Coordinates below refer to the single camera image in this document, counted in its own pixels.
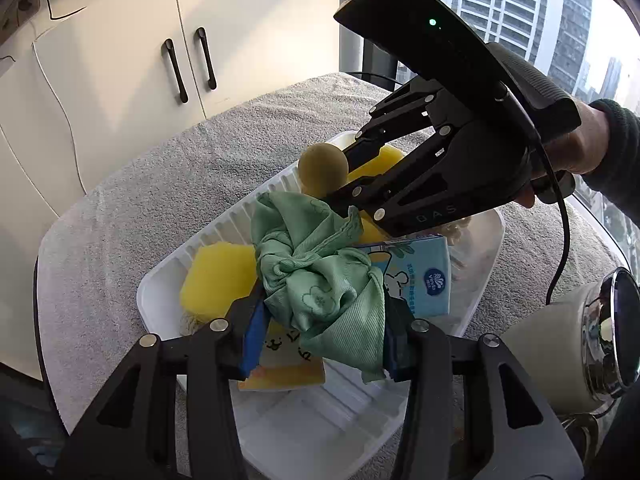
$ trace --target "gray towel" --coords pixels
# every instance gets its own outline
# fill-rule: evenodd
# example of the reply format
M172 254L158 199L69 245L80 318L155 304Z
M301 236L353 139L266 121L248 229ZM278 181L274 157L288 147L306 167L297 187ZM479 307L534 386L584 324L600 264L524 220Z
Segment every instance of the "gray towel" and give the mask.
M136 307L142 277L309 144L357 130L387 93L329 74L258 97L130 162L56 221L40 246L38 320L47 374L69 431L145 333ZM411 150L426 136L419 132L395 144ZM561 254L556 206L525 210L510 204L501 211L504 244L468 336L501 333L542 306ZM617 265L571 208L570 221L572 252L558 292ZM177 444L184 470L184 396L179 398ZM388 478L398 440L399 432L354 478Z

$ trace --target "dark sleeve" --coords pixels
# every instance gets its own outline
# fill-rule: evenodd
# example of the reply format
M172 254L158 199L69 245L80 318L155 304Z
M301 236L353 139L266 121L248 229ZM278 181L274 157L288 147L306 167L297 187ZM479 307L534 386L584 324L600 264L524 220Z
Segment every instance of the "dark sleeve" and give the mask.
M582 177L640 226L640 119L611 99L591 103L609 122L609 147L600 165Z
M640 382L636 381L618 402L616 416L584 480L638 477L632 473L638 472Z

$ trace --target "yellow sponge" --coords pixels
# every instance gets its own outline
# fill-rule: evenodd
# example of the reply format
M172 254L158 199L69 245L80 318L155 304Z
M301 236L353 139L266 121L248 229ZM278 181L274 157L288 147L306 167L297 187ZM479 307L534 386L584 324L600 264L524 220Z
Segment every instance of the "yellow sponge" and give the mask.
M389 240L389 235L375 225L366 212L360 211L360 220L362 220L362 234L358 239L359 245L377 244Z
M386 170L398 163L404 157L404 153L393 146L385 144L380 148L376 158L372 158L348 175L348 181L356 180L361 176L376 176L385 173Z
M182 284L180 304L201 322L225 317L234 300L251 293L256 278L253 246L216 242L201 247Z

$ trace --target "human hand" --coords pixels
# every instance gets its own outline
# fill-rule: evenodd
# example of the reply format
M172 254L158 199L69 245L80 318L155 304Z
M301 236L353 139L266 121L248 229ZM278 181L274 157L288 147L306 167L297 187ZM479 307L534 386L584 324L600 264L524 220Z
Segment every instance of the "human hand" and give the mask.
M609 123L604 112L581 101L575 101L575 105L578 107L582 124L574 131L545 144L545 149L554 170L585 174L595 170L607 153ZM538 178L544 174L542 167L534 167L531 176ZM536 196L531 184L525 186L515 201L526 208L533 207Z

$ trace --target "white cabinet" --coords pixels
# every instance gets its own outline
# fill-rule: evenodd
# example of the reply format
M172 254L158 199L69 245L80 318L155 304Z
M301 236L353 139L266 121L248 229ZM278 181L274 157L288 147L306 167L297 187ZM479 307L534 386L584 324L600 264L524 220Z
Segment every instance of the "white cabinet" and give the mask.
M338 70L339 0L178 0L207 117L278 88ZM217 83L198 30L206 33Z
M39 376L33 267L57 215L206 117L338 70L337 7L99 0L35 40L0 78L0 362Z
M33 187L0 130L0 361L40 378L33 269L56 214Z
M33 49L0 77L0 96L6 142L49 206L62 214L84 196L84 189L71 130Z
M165 40L171 39L183 103ZM84 188L204 119L176 0L99 0L39 38Z

